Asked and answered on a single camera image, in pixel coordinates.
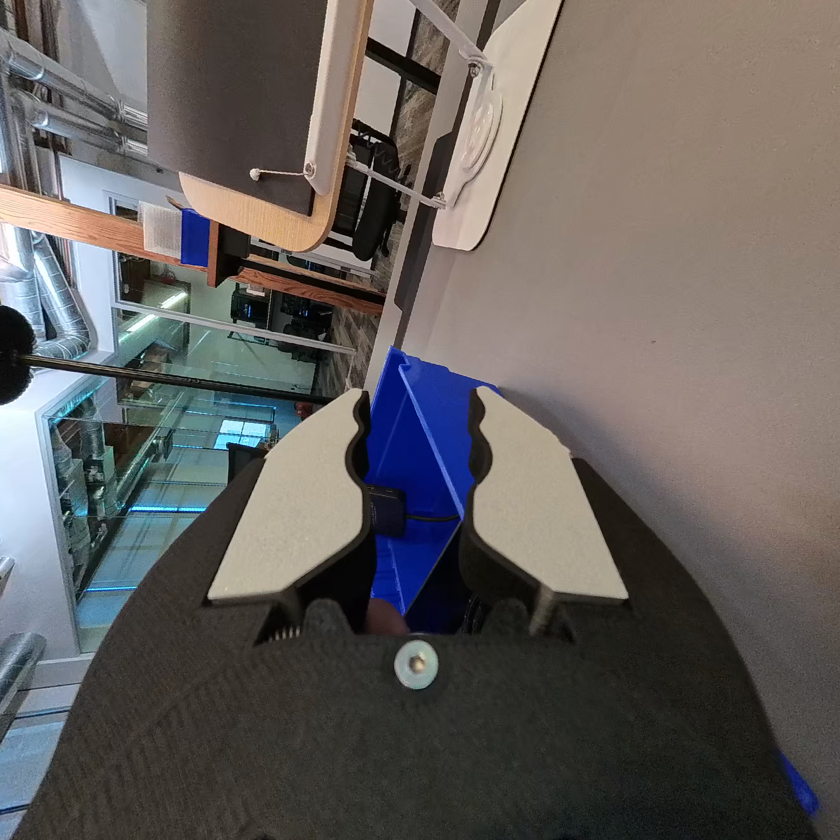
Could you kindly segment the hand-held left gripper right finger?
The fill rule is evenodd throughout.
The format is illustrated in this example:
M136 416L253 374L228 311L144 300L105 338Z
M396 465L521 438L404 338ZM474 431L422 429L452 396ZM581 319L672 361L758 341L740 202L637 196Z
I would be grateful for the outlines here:
M482 385L469 396L469 473L458 566L486 603L622 604L627 588L570 450Z

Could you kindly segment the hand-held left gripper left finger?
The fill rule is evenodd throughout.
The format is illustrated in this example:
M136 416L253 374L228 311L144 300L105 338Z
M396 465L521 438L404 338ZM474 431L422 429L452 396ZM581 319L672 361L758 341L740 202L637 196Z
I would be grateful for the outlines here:
M377 565L364 483L370 431L369 394L353 388L269 451L210 603L368 603Z

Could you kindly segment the grey metal usb hub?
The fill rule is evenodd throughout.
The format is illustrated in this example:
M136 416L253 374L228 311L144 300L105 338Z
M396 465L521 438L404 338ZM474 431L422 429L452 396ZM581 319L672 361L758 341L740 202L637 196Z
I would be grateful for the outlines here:
M371 528L376 535L400 539L407 522L406 494L403 490L366 485L371 503Z

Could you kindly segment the blue plastic bin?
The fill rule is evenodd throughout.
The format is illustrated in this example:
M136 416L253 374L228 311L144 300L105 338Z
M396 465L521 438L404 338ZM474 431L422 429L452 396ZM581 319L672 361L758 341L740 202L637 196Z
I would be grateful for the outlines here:
M376 535L373 597L415 634L456 634L475 608L459 572L469 473L469 396L486 383L391 347L371 405L366 484L406 494L400 539Z

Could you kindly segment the person's left hand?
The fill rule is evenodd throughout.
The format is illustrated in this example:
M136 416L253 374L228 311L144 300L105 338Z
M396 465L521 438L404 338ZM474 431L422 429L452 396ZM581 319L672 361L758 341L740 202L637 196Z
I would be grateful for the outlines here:
M372 597L369 600L364 633L375 636L405 636L410 630L402 614L390 602Z

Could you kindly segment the black office chair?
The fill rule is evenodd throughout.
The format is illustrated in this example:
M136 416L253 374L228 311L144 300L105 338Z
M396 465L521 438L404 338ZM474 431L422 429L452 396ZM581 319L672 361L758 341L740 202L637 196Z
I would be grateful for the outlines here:
M357 162L395 182L405 183L411 171L402 169L392 139L354 119L350 151ZM389 256L388 242L395 223L404 223L402 200L396 189L349 166L343 170L337 212L331 231L350 237L353 256L360 261Z

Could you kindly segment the clear stand rod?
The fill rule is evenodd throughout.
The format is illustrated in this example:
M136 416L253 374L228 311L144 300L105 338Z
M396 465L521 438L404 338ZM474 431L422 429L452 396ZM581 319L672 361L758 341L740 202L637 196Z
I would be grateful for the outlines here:
M449 41L450 45L457 48L458 53L471 67L485 68L490 66L490 61L484 52L463 32L446 12L433 1L410 1L421 15L430 21Z
M360 172L373 181L384 184L388 188L393 189L394 191L407 195L411 197L413 200L417 200L420 204L426 205L427 207L432 207L436 210L446 210L448 209L448 204L445 201L444 197L441 196L426 196L421 192L418 192L411 187L406 186L398 181L393 180L392 178L386 177L385 175L375 172L372 168L364 166L364 165L356 165L353 164L351 167L356 172Z

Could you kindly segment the wooden beam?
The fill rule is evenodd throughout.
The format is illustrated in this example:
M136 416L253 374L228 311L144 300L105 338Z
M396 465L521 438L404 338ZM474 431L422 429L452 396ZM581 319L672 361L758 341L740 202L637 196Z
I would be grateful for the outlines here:
M380 317L385 305L385 294L358 282L325 276L257 255L233 255L224 249L225 236L220 234L220 225L215 222L210 225L208 266L204 267L183 264L173 257L145 250L139 222L9 185L1 186L1 220L71 242L196 270L206 275L210 288L232 279L247 286L279 291L373 317Z

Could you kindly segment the wooden framed black board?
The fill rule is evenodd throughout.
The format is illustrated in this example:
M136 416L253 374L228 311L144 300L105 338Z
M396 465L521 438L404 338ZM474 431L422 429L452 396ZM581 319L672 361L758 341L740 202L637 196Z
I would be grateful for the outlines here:
M324 242L373 5L146 3L149 154L194 210L292 252Z

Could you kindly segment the silver ventilation duct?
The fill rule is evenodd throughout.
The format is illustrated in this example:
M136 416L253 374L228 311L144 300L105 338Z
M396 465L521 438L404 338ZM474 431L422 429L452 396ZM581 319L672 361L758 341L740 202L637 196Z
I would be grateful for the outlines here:
M35 132L147 161L146 115L1 30L2 186L41 196ZM24 316L35 348L75 360L91 335L48 235L2 222L2 302Z

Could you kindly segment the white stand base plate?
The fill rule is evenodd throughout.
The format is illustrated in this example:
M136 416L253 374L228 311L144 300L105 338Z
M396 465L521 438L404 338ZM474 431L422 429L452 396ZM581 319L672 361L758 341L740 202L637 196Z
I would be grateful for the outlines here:
M434 246L471 251L485 236L561 7L561 1L527 1L492 33L485 47L469 36L490 66L466 62L469 95L445 183L437 194L448 209L436 210Z

